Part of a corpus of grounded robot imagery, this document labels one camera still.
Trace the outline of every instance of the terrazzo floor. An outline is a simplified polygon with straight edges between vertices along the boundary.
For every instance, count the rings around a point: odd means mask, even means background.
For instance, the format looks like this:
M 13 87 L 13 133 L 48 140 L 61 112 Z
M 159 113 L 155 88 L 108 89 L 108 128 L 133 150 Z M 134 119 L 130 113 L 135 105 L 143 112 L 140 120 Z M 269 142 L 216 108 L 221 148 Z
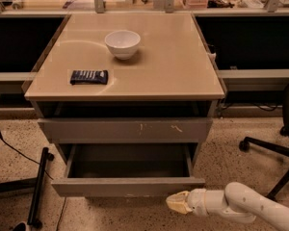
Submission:
M 223 189 L 238 181 L 259 193 L 266 194 L 289 167 L 289 159 L 253 146 L 248 153 L 238 149 L 244 136 L 289 146 L 289 140 L 279 134 L 280 116 L 214 118 L 207 142 L 202 146 L 194 169 L 196 177 L 206 181 L 210 190 Z M 0 129 L 4 139 L 39 161 L 43 147 L 55 155 L 47 171 L 53 178 L 64 174 L 65 164 L 53 144 L 49 144 L 32 116 L 1 115 Z M 0 141 L 0 182 L 36 177 L 38 166 Z M 41 230 L 54 231 L 114 231 L 114 230 L 275 230 L 257 218 L 253 224 L 237 224 L 217 216 L 197 218 L 180 215 L 168 209 L 164 197 L 147 198 L 84 198 L 59 197 L 45 177 L 39 206 Z M 13 230 L 27 220 L 32 193 L 0 196 L 0 231 Z M 289 183 L 277 195 L 277 201 L 289 207 Z

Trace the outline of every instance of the white bowl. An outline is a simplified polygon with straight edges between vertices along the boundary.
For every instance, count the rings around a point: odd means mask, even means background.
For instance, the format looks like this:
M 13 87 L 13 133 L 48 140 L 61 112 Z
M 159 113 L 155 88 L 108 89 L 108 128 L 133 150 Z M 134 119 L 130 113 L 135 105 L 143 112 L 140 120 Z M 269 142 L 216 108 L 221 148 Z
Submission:
M 109 51 L 118 59 L 130 59 L 138 49 L 141 37 L 132 31 L 121 30 L 110 33 L 105 38 Z

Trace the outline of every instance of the desk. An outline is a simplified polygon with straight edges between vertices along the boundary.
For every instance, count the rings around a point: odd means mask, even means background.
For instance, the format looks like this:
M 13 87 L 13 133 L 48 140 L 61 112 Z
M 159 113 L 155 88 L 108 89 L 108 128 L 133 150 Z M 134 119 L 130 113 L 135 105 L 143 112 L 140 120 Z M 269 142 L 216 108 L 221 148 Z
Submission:
M 130 60 L 104 44 L 137 32 Z M 107 69 L 106 86 L 69 83 Z M 66 162 L 62 196 L 167 195 L 203 186 L 193 165 L 224 92 L 190 13 L 73 14 L 25 93 Z

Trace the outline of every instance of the black metal leg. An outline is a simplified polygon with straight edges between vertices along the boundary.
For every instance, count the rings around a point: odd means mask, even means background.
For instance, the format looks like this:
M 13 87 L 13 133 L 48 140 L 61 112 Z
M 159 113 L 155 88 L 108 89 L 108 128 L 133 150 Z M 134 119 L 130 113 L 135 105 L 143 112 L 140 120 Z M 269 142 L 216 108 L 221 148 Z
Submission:
M 289 181 L 289 170 L 285 173 L 285 175 L 279 180 L 276 186 L 268 193 L 267 197 L 275 200 L 275 196 L 278 192 L 286 185 Z
M 53 158 L 50 157 L 52 154 L 48 153 L 48 148 L 44 147 L 41 153 L 41 158 L 39 161 L 39 172 L 38 172 L 38 177 L 35 185 L 35 189 L 33 192 L 33 197 L 31 201 L 31 207 L 30 207 L 30 212 L 29 212 L 29 217 L 28 217 L 28 225 L 32 225 L 36 228 L 41 228 L 41 222 L 37 218 L 37 212 L 39 208 L 39 198 L 40 198 L 40 193 L 41 193 L 41 187 L 42 187 L 42 182 L 43 182 L 43 176 L 46 168 L 46 163 L 47 159 L 52 160 Z
M 266 142 L 266 141 L 261 141 L 261 140 L 258 140 L 258 139 L 254 139 L 254 138 L 251 138 L 251 137 L 245 137 L 244 138 L 244 142 L 251 142 L 253 144 L 257 144 L 261 147 L 264 147 L 264 148 L 267 148 L 271 151 L 274 151 L 274 152 L 277 152 L 281 155 L 284 155 L 284 156 L 287 156 L 289 157 L 289 148 L 287 147 L 284 147 L 284 146 L 281 146 L 281 145 L 277 145 L 277 144 L 274 144 L 274 143 L 271 143 L 271 142 Z

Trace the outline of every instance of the drawer front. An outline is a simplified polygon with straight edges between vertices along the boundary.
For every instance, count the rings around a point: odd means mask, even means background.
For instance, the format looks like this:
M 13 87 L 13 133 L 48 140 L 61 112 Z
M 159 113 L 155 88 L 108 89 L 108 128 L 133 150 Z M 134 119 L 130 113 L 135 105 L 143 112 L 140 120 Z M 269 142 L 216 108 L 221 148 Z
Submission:
M 74 145 L 65 177 L 52 182 L 60 196 L 166 196 L 203 185 L 184 143 Z
M 53 143 L 203 142 L 211 125 L 208 117 L 39 119 Z

